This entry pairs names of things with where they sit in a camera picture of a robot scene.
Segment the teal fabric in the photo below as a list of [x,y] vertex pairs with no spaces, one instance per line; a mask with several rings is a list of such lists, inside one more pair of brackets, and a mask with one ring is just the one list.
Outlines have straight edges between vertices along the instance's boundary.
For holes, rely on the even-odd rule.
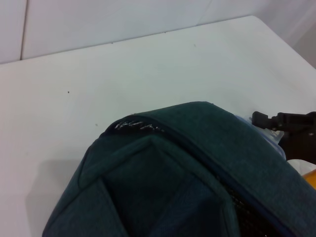
[[[116,132],[125,120],[162,131]],[[221,180],[281,234],[316,236],[315,190],[256,131],[206,102],[112,124],[88,148],[43,236],[238,237]]]

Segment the yellow object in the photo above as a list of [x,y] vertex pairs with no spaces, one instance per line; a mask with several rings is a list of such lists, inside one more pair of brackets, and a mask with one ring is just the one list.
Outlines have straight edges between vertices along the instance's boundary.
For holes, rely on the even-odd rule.
[[303,175],[303,178],[316,189],[316,169]]

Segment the zipper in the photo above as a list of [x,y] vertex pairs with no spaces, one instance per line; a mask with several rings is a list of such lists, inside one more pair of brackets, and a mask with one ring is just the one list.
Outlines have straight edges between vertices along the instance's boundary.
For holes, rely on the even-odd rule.
[[275,217],[269,210],[267,210],[256,198],[254,198],[245,188],[240,185],[235,179],[233,179],[227,172],[225,172],[218,164],[209,159],[205,152],[193,144],[190,139],[184,137],[181,133],[175,131],[171,127],[157,121],[156,119],[140,116],[130,115],[122,118],[105,131],[105,134],[111,133],[115,126],[125,120],[142,121],[153,127],[159,128],[164,137],[171,142],[177,144],[181,149],[189,153],[192,157],[203,164],[213,175],[217,176],[221,182],[224,182],[230,189],[237,192],[250,206],[252,206],[258,213],[262,215],[274,228],[285,237],[295,237],[291,230],[286,227],[277,217]]

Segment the fabric bag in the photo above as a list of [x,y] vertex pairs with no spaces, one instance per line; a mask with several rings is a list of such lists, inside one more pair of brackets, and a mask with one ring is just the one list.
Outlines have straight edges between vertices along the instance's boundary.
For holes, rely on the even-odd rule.
[[43,237],[315,237],[316,191],[234,115],[192,102],[114,122]]

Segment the table surface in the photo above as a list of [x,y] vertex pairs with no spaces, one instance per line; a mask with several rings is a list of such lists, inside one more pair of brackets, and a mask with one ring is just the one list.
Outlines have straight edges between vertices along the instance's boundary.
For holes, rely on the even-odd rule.
[[131,113],[316,109],[316,70],[249,16],[0,66],[0,235],[39,237],[88,146]]

